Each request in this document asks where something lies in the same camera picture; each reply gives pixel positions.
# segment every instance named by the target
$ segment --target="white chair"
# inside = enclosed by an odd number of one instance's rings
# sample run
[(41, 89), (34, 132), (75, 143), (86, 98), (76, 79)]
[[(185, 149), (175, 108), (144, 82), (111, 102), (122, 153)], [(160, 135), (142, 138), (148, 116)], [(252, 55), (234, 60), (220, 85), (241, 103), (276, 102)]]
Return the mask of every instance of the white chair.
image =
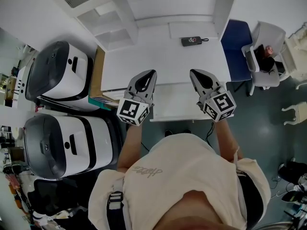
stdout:
[(282, 49), (285, 34), (286, 32), (276, 25), (266, 22), (258, 22), (258, 25), (253, 33), (253, 45), (242, 48), (252, 76), (252, 86), (250, 88), (249, 95), (254, 93), (255, 86), (268, 89), (279, 85), (280, 77), (276, 65), (273, 66), (272, 71), (269, 73), (260, 71), (254, 54), (254, 49), (257, 49), (260, 45), (263, 45), (264, 47), (271, 46), (273, 49), (273, 54), (271, 57), (274, 58)]

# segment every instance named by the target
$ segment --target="gray floor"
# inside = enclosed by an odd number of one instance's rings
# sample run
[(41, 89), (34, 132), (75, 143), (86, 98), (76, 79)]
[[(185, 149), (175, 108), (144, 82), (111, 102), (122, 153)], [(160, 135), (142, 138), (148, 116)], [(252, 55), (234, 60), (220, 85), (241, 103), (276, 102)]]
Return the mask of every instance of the gray floor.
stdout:
[[(246, 87), (233, 93), (234, 85), (228, 83), (227, 87), (232, 92), (237, 104), (235, 116), (228, 119), (231, 130), (239, 142), (245, 157), (256, 159), (263, 169), (271, 188), (276, 186), (272, 178), (277, 175), (280, 163), (292, 157), (298, 162), (307, 163), (307, 121), (296, 126), (283, 125), (286, 120), (292, 120), (294, 112), (284, 113), (282, 108), (302, 101), (307, 101), (307, 86), (295, 90), (295, 83), (291, 78), (281, 82), (277, 88), (262, 91), (255, 89), (253, 96), (246, 96)], [(143, 144), (150, 149), (164, 137), (166, 129), (180, 133), (188, 128), (193, 134), (205, 139), (211, 127), (210, 120), (151, 123), (147, 117), (143, 125)], [(215, 133), (209, 141), (218, 151)], [(285, 192), (287, 182), (281, 180), (276, 188), (271, 190), (272, 196), (277, 191)], [(260, 225), (287, 219), (283, 210), (292, 205), (281, 201), (281, 197), (271, 199), (265, 217)]]

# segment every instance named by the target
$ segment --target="black handle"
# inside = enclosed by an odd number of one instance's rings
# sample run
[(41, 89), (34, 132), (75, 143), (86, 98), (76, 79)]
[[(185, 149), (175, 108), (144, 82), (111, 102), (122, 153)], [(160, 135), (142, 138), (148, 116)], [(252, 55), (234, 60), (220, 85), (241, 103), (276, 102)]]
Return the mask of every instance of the black handle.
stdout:
[(72, 67), (71, 70), (76, 73), (76, 69), (77, 69), (77, 63), (78, 63), (78, 57), (74, 57), (73, 61), (72, 61)]
[(69, 136), (69, 141), (71, 143), (71, 153), (73, 155), (77, 155), (77, 149), (76, 149), (76, 144), (75, 144), (75, 137), (74, 135)]
[(45, 157), (47, 158), (48, 161), (53, 161), (54, 158), (51, 154), (51, 151), (50, 151), (50, 144), (49, 144), (49, 139), (48, 137), (44, 137), (40, 143), (40, 151), (41, 153), (43, 153), (45, 155)]

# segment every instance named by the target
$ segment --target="black lid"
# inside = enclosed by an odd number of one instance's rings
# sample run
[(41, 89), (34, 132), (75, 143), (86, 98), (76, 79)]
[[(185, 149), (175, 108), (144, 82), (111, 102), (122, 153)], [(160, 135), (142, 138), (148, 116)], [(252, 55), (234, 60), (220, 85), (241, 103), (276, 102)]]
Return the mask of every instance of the black lid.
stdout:
[(62, 80), (69, 54), (69, 44), (58, 41), (43, 49), (31, 67), (25, 97), (33, 101), (36, 97), (53, 89)]
[(25, 123), (24, 146), (27, 163), (34, 174), (60, 178), (66, 171), (62, 131), (51, 115), (38, 115)]

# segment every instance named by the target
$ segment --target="white t-shirt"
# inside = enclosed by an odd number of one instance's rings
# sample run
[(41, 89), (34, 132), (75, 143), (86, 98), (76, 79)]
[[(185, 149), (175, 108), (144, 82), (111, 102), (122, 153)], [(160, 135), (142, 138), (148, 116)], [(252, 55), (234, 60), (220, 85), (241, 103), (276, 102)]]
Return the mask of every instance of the white t-shirt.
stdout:
[[(241, 159), (259, 190), (264, 212), (271, 197), (269, 183), (255, 160)], [(89, 219), (98, 230), (107, 230), (106, 202), (114, 181), (124, 177), (123, 193), (129, 205), (133, 230), (152, 230), (160, 218), (185, 193), (203, 191), (224, 224), (245, 229), (238, 200), (236, 165), (217, 155), (202, 139), (192, 134), (171, 135), (135, 162), (127, 172), (102, 171), (89, 201)]]

